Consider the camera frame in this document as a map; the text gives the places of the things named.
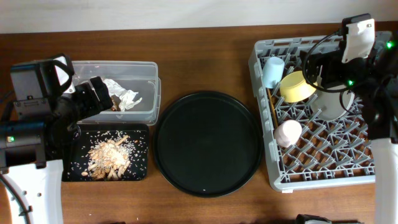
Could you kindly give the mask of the white tissue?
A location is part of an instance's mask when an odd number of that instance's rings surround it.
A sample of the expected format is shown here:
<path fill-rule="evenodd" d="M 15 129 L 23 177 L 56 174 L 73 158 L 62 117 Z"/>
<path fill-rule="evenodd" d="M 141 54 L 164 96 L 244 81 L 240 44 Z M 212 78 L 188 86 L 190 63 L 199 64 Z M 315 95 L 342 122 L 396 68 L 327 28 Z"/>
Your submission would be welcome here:
<path fill-rule="evenodd" d="M 103 78 L 103 83 L 106 85 L 110 97 L 116 96 L 119 98 L 118 107 L 121 111 L 132 109 L 142 101 L 142 97 L 136 100 L 138 92 L 127 90 L 112 79 Z"/>

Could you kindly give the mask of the grey plate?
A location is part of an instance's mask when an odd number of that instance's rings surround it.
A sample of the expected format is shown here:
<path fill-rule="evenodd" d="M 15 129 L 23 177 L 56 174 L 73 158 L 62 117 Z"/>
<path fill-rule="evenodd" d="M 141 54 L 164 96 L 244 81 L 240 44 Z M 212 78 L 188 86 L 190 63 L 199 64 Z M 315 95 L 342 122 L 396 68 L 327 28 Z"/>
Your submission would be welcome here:
<path fill-rule="evenodd" d="M 324 121 L 333 121 L 344 116 L 351 108 L 354 101 L 354 93 L 344 91 L 342 94 L 343 105 L 340 104 L 340 93 L 327 93 L 317 90 L 316 99 L 310 104 L 313 112 L 321 110 L 318 118 Z"/>

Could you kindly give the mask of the yellow bowl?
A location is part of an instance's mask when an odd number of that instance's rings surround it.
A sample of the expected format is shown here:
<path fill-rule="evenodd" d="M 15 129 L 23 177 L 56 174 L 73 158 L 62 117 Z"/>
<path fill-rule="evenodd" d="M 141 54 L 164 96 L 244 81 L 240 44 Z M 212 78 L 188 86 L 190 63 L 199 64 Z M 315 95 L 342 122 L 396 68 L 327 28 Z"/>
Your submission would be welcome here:
<path fill-rule="evenodd" d="M 317 89 L 306 82 L 302 71 L 296 71 L 281 80 L 279 90 L 285 102 L 296 103 L 305 100 Z"/>

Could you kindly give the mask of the blue cup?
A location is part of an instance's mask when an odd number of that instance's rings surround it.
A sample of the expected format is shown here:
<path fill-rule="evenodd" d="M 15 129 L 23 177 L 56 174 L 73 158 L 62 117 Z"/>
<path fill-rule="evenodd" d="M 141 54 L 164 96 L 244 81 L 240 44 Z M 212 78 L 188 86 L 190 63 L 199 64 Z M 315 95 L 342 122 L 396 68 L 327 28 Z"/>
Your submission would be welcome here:
<path fill-rule="evenodd" d="M 262 82 L 266 88 L 273 89 L 281 81 L 284 72 L 285 63 L 279 57 L 267 59 L 262 69 Z"/>

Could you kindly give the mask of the wooden chopstick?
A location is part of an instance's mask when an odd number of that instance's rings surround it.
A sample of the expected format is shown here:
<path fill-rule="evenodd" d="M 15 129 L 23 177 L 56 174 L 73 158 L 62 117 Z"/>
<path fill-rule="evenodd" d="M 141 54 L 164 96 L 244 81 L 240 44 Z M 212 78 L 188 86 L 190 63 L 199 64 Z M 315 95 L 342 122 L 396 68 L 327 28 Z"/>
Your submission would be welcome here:
<path fill-rule="evenodd" d="M 268 96 L 270 107 L 271 107 L 271 114 L 272 114 L 272 118 L 273 118 L 274 128 L 277 129 L 279 124 L 278 124 L 276 113 L 275 113 L 275 107 L 274 107 L 274 104 L 272 101 L 271 91 L 268 88 L 266 88 L 266 91 L 267 91 L 267 96 Z"/>

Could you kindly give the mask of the pink cup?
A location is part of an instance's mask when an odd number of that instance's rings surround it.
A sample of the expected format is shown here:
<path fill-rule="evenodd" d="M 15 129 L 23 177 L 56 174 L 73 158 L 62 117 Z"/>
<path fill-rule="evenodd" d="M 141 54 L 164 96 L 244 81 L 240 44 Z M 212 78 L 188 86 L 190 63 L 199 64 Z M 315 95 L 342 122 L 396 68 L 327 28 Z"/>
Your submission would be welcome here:
<path fill-rule="evenodd" d="M 274 131 L 274 139 L 280 147 L 289 147 L 299 140 L 302 133 L 301 124 L 295 120 L 284 121 Z"/>

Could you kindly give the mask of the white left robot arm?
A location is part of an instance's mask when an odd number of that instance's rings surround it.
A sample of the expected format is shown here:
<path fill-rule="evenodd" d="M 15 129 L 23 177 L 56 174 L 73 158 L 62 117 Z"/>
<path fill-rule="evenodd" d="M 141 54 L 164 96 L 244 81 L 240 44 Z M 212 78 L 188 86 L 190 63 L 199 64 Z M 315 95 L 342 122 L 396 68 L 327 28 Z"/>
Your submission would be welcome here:
<path fill-rule="evenodd" d="M 13 223 L 63 222 L 63 152 L 80 138 L 79 121 L 113 105 L 100 77 L 75 86 L 74 74 L 65 54 L 10 69 L 16 100 L 1 116 L 1 183 Z"/>

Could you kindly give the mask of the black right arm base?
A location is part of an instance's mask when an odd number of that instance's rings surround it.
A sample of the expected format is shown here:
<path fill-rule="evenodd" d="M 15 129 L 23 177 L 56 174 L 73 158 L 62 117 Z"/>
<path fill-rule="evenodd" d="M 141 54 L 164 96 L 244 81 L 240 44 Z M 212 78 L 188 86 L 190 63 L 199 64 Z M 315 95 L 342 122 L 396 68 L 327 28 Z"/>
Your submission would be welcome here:
<path fill-rule="evenodd" d="M 332 224 L 327 218 L 319 217 L 315 215 L 299 214 L 297 215 L 295 224 Z"/>

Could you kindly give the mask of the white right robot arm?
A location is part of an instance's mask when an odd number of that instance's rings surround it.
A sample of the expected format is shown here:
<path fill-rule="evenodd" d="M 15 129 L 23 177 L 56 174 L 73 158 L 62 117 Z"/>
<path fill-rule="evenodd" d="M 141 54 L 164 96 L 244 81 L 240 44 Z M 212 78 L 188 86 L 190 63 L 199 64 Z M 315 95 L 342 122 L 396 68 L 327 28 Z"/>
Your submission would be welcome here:
<path fill-rule="evenodd" d="M 343 84 L 361 98 L 361 115 L 368 125 L 368 138 L 376 168 L 376 223 L 397 223 L 397 32 L 370 58 L 344 59 L 349 48 L 344 34 L 339 49 L 316 53 L 315 44 L 300 52 L 304 79 L 312 84 L 322 78 L 319 90 Z"/>

